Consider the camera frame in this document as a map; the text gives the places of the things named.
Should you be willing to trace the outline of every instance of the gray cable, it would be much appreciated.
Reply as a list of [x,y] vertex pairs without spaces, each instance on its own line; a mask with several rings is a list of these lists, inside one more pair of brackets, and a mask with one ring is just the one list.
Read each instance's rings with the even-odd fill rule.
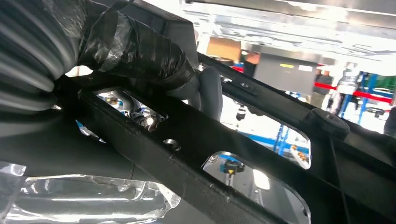
[[18,4],[15,0],[8,0],[8,3],[19,10],[19,15],[26,16],[37,28],[30,28],[31,30],[39,29],[42,31],[47,38],[51,40],[54,46],[57,48],[59,55],[62,58],[65,71],[71,70],[77,61],[77,53],[73,50],[71,43],[67,40],[61,29],[57,29],[57,26],[49,23],[49,19],[45,15],[37,13],[39,10],[30,12],[23,5]]
[[0,33],[33,55],[48,69],[54,79],[64,73],[64,67],[58,59],[58,55],[54,55],[44,43],[5,13],[0,14]]
[[0,105],[3,106],[28,111],[45,111],[52,108],[56,102],[57,98],[52,94],[32,95],[0,84]]
[[51,92],[54,89],[54,83],[46,76],[27,67],[19,60],[10,55],[4,54],[0,48],[0,72],[3,75],[19,79],[41,90]]

